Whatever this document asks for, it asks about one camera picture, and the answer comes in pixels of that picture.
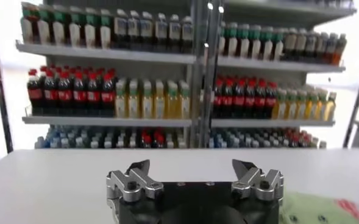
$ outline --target metal shelf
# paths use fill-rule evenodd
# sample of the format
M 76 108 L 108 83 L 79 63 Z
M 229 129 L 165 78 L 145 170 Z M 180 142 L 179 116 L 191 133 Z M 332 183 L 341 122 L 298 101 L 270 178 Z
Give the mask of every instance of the metal shelf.
M 311 121 L 311 120 L 255 120 L 255 119 L 212 119 L 213 128 L 273 128 L 273 127 L 300 127 L 319 126 L 331 127 L 335 121 Z
M 24 44 L 18 40 L 16 41 L 15 46 L 20 52 L 45 56 L 56 55 L 67 57 L 149 61 L 175 64 L 193 64 L 195 62 L 195 57 L 188 54 L 123 51 L 115 49 L 87 49 L 67 46 Z
M 90 125 L 119 127 L 190 127 L 189 119 L 121 119 L 109 117 L 25 116 L 25 124 Z
M 267 69 L 297 72 L 343 72 L 345 67 L 334 65 L 319 65 L 288 61 L 262 61 L 235 57 L 218 57 L 218 65 L 251 69 Z

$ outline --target cola bottle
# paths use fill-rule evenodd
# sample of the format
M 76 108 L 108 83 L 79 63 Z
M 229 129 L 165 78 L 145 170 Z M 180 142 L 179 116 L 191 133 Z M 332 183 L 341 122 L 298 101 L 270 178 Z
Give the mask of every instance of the cola bottle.
M 81 72 L 76 72 L 74 82 L 74 114 L 87 115 L 87 83 Z
M 115 113 L 115 88 L 112 76 L 108 73 L 104 77 L 102 86 L 102 115 L 105 117 L 114 117 Z

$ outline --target yellow juice bottle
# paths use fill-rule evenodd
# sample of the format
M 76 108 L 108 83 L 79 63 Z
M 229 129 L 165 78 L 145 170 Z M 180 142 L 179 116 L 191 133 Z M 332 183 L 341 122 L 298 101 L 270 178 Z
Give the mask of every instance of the yellow juice bottle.
M 336 108 L 335 100 L 336 100 L 336 93 L 331 92 L 328 97 L 327 104 L 325 106 L 324 121 L 333 121 L 333 114 Z
M 307 92 L 300 89 L 297 92 L 297 108 L 294 118 L 296 120 L 303 120 L 305 115 L 305 109 L 307 107 Z

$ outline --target white table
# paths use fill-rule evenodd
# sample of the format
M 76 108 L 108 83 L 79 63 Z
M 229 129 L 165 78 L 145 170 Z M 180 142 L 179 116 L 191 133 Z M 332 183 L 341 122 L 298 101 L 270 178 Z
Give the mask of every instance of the white table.
M 0 224 L 112 224 L 109 170 L 150 159 L 155 180 L 233 181 L 233 158 L 281 170 L 289 191 L 359 202 L 359 150 L 19 150 L 0 161 Z

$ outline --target plastic bottle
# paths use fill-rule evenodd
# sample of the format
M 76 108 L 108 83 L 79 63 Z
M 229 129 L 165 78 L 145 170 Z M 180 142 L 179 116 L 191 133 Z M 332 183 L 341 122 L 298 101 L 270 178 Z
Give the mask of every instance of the plastic bottle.
M 117 9 L 114 18 L 114 46 L 119 48 L 128 48 L 127 40 L 127 19 L 128 16 L 122 9 Z
M 144 81 L 144 94 L 143 94 L 143 118 L 153 118 L 153 100 L 152 100 L 152 85 L 148 80 Z
M 343 33 L 340 35 L 339 40 L 336 44 L 336 49 L 332 57 L 333 65 L 339 65 L 344 52 L 344 48 L 346 48 L 346 44 L 347 44 L 346 34 Z
M 164 85 L 161 80 L 155 83 L 156 93 L 154 99 L 154 116 L 156 119 L 164 119 L 166 117 L 166 97 L 164 94 Z

